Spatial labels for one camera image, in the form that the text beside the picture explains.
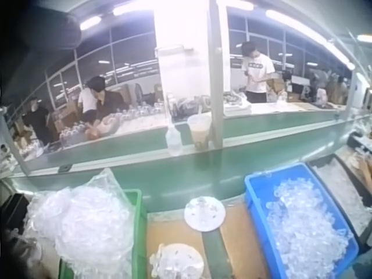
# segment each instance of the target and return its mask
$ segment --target blue plastic crate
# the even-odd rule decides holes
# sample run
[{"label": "blue plastic crate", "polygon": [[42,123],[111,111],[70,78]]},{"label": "blue plastic crate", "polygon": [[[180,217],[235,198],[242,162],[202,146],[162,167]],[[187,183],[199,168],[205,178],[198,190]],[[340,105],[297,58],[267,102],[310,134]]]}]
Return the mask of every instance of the blue plastic crate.
[{"label": "blue plastic crate", "polygon": [[[274,236],[271,233],[266,219],[269,212],[266,208],[266,202],[277,199],[274,196],[273,188],[279,186],[280,182],[288,179],[296,180],[299,177],[310,179],[314,184],[315,189],[320,190],[324,202],[327,204],[328,211],[331,212],[335,218],[334,228],[337,230],[342,228],[350,230],[335,202],[324,189],[321,182],[305,164],[298,163],[292,166],[275,169],[267,173],[251,174],[246,176],[246,204],[248,205],[248,209],[255,224],[261,247],[265,254],[267,264],[269,265],[271,277],[275,279],[284,279],[287,278],[287,276],[285,274],[285,267],[280,258],[279,251],[275,245]],[[340,275],[352,264],[358,254],[358,249],[356,240],[354,238],[350,239],[344,258],[336,262],[336,267],[334,269],[334,274],[336,276]]]}]

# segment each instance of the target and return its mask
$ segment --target plastic bin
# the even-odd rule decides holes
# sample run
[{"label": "plastic bin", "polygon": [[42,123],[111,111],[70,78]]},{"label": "plastic bin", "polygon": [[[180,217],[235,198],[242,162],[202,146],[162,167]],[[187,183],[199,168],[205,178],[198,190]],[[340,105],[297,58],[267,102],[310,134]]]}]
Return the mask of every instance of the plastic bin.
[{"label": "plastic bin", "polygon": [[[140,190],[123,190],[128,199],[135,206],[134,216],[134,245],[132,250],[132,278],[147,278],[147,255],[146,255],[146,234],[147,234],[147,211],[142,202]],[[74,273],[67,264],[60,260],[58,279],[73,279]]]},{"label": "plastic bin", "polygon": [[[287,278],[287,275],[285,274],[285,267],[279,251],[276,248],[274,236],[266,220],[269,212],[266,208],[266,202],[276,199],[273,188],[280,185],[280,182],[288,179],[296,180],[299,177],[310,179],[314,187],[320,190],[324,202],[328,206],[328,211],[331,212],[335,218],[334,228],[350,229],[328,192],[304,163],[297,163],[269,172],[246,176],[246,204],[255,224],[261,247],[265,254],[267,264],[269,265],[271,277],[275,279]],[[344,258],[336,262],[336,267],[334,269],[335,275],[340,275],[347,269],[352,264],[357,254],[358,244],[355,238],[352,238],[349,240],[349,246],[347,247]]]},{"label": "plastic bin", "polygon": [[357,233],[355,232],[354,228],[353,228],[353,225],[352,225],[348,215],[346,214],[346,212],[344,211],[342,206],[339,204],[337,199],[335,199],[331,190],[328,189],[327,184],[323,182],[321,177],[318,175],[317,171],[315,171],[315,169],[314,169],[314,167],[323,167],[327,164],[330,164],[333,159],[337,160],[337,162],[346,171],[349,179],[351,180],[351,182],[354,185],[355,189],[357,190],[358,194],[362,197],[364,206],[367,206],[367,207],[372,206],[372,195],[371,195],[371,193],[369,193],[369,191],[366,189],[366,187],[363,185],[363,183],[353,174],[353,172],[347,167],[347,165],[344,163],[344,161],[342,161],[337,155],[335,155],[335,154],[327,155],[325,157],[318,158],[318,159],[315,159],[313,161],[309,161],[309,162],[307,162],[307,165],[309,166],[311,171],[314,173],[314,175],[320,181],[322,181],[322,184],[325,185],[325,188],[328,191],[329,195],[331,197],[333,197],[334,202],[337,204],[338,208],[340,209],[340,211],[341,211],[342,215],[344,216],[345,220],[348,222],[349,227],[352,230],[352,232],[353,232],[353,234],[356,238],[356,241],[359,245],[359,253],[363,254],[363,253],[365,253],[365,252],[367,252],[368,250],[371,249],[371,247],[369,247],[367,245],[367,240],[368,240],[370,234],[372,233],[372,220],[369,222],[368,226],[362,232],[362,234],[360,236],[358,236]]}]

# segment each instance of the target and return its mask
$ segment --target person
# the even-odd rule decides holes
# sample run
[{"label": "person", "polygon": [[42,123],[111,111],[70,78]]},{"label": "person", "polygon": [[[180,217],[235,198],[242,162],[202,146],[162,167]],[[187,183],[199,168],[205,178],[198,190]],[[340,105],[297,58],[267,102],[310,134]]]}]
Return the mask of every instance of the person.
[{"label": "person", "polygon": [[257,50],[254,42],[242,44],[242,71],[248,77],[245,95],[251,103],[266,103],[266,82],[275,68],[271,59]]},{"label": "person", "polygon": [[111,113],[128,109],[129,106],[124,102],[124,99],[119,92],[106,90],[105,78],[100,76],[93,77],[87,81],[87,86],[91,90],[93,96],[97,99],[97,114],[94,126],[97,126]]},{"label": "person", "polygon": [[37,97],[33,97],[30,101],[31,111],[27,112],[24,117],[24,125],[32,127],[36,137],[44,144],[44,148],[48,148],[52,142],[52,133],[48,128],[50,113],[46,108],[39,105]]},{"label": "person", "polygon": [[93,124],[97,115],[97,100],[91,90],[85,84],[85,88],[80,92],[78,107],[83,110],[82,121]]}]

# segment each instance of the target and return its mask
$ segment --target green plastic crate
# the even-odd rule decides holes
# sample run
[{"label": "green plastic crate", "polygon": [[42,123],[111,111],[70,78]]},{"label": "green plastic crate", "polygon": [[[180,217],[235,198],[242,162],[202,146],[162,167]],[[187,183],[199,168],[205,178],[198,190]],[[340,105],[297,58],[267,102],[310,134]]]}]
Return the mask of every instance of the green plastic crate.
[{"label": "green plastic crate", "polygon": [[[140,190],[123,190],[132,205],[135,206],[134,216],[134,245],[132,250],[132,278],[146,279],[147,256],[146,256],[146,230],[147,211],[142,202]],[[59,261],[58,279],[74,279],[73,271],[63,260]]]}]

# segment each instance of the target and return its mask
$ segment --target cup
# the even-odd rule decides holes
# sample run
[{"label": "cup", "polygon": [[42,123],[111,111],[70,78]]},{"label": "cup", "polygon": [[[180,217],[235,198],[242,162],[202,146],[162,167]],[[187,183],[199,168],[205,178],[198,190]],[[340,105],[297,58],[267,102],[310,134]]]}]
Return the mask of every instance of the cup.
[{"label": "cup", "polygon": [[187,119],[192,141],[197,150],[208,149],[208,136],[212,118],[209,115],[192,115]]}]

